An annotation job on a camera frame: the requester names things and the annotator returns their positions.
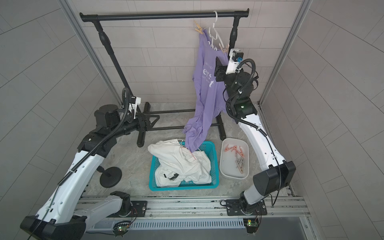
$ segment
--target wooden clothespin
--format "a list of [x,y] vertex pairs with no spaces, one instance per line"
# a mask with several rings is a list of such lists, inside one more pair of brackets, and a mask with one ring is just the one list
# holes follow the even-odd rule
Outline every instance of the wooden clothespin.
[[196,30],[199,34],[204,34],[204,33],[203,33],[203,29],[200,27],[200,25],[197,24],[196,21],[194,21],[194,22],[195,22],[196,26],[199,28],[199,29],[195,28],[195,30]]

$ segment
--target round black base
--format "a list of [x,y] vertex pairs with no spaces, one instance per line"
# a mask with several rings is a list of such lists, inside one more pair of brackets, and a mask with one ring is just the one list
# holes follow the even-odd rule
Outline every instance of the round black base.
[[108,177],[107,174],[103,173],[100,176],[100,184],[105,188],[110,188],[118,184],[121,179],[122,172],[118,167],[110,167],[105,170],[105,172],[109,173],[111,176]]

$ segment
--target white clothing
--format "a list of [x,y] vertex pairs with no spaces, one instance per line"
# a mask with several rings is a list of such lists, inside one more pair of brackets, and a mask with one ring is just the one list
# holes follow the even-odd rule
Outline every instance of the white clothing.
[[203,151],[191,154],[177,139],[151,144],[148,146],[148,151],[159,158],[160,166],[155,171],[158,187],[177,187],[183,180],[193,181],[195,184],[212,182],[209,175],[211,162]]

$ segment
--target metal vent grate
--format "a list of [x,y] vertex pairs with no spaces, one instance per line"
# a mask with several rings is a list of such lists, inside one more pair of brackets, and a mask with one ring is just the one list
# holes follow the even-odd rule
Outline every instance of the metal vent grate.
[[130,230],[245,228],[242,218],[136,220]]

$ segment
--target black mounting plate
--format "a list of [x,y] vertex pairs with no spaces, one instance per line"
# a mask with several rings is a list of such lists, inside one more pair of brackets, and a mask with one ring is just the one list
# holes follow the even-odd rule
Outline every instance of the black mounting plate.
[[[237,199],[227,199],[225,200],[226,205],[230,205],[230,208],[227,208],[227,214],[228,216],[249,216],[247,214],[244,214],[241,209],[239,208],[239,201]],[[258,215],[267,215],[267,211],[265,207],[264,200],[257,203],[256,210]]]
[[[132,202],[132,206],[137,211],[137,217],[144,217],[145,212],[147,210],[147,201],[131,201],[131,202]],[[111,214],[108,217],[121,217],[121,216],[119,216],[118,214]],[[136,212],[133,210],[126,217],[136,217]]]

